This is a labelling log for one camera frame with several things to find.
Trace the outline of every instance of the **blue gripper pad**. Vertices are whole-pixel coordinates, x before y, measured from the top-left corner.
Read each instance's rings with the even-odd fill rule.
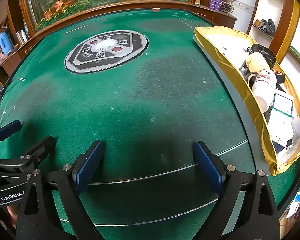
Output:
[[[202,141],[194,144],[193,154],[211,189],[219,196],[222,195],[222,185],[226,179],[226,172],[222,167],[222,160],[218,156],[213,155]]]
[[[78,157],[78,163],[72,171],[75,182],[74,190],[80,192],[87,189],[93,174],[99,166],[105,151],[104,144],[98,140],[94,141],[85,154]]]
[[[4,141],[12,134],[20,131],[22,124],[19,120],[14,120],[13,122],[7,124],[6,126],[0,128],[0,141]]]

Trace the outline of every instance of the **yellow fabric tray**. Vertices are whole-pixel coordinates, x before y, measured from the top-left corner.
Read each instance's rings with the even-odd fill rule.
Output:
[[[234,87],[239,92],[242,100],[247,106],[247,109],[250,113],[250,116],[253,120],[253,123],[258,131],[260,143],[262,146],[262,150],[266,159],[267,164],[270,167],[271,174],[276,176],[279,173],[286,171],[299,157],[300,157],[300,141],[299,144],[294,146],[292,149],[294,153],[290,159],[288,159],[285,163],[278,165],[277,157],[275,154],[274,146],[270,139],[270,134],[267,126],[266,119],[261,111],[259,104],[257,103],[256,98],[254,97],[250,87],[245,82],[242,75],[239,71],[230,63],[227,57],[222,54],[206,37],[206,34],[224,34],[238,38],[247,39],[250,42],[250,46],[252,44],[257,43],[253,38],[249,35],[227,28],[223,26],[216,27],[196,27],[194,30],[194,36],[197,41],[201,44],[202,47],[209,53],[209,55],[215,60],[218,66],[222,69],[222,71],[226,74],[229,80],[232,82]],[[280,68],[279,64],[276,63],[274,66],[274,70],[284,73],[284,71]],[[294,98],[294,107],[300,118],[300,97],[295,91],[289,77],[286,75],[285,87],[287,88],[290,95]]]

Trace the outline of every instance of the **purple bottle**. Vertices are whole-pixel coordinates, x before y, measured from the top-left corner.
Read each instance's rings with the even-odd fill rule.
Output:
[[[214,9],[216,11],[220,11],[221,4],[222,4],[222,0],[216,0],[216,5],[215,5]]]
[[[210,0],[209,8],[214,9],[215,5],[216,5],[216,0]]]

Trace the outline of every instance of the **round center plate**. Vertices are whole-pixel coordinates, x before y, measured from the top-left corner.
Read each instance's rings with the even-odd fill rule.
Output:
[[[91,73],[112,68],[140,56],[148,40],[134,31],[100,33],[75,46],[65,59],[66,69],[73,73]]]

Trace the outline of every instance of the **green table surface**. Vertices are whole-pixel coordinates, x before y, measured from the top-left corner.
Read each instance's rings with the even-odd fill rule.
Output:
[[[106,144],[104,159],[80,198],[104,238],[191,239],[217,199],[194,161],[192,143],[203,140],[225,164],[255,172],[237,111],[193,41],[196,26],[210,24],[181,10],[136,10],[89,18],[49,34],[15,75],[26,80],[13,82],[4,95],[0,112],[16,108],[0,126],[19,119],[23,128],[0,143],[0,158],[18,158],[51,135],[58,139],[55,154],[39,168],[53,171],[99,139]],[[149,46],[112,69],[66,70],[64,60],[73,47],[114,30],[140,32]],[[292,185],[298,163],[269,177],[277,203]],[[58,192],[54,197],[71,232]],[[233,228],[242,198],[225,231]]]

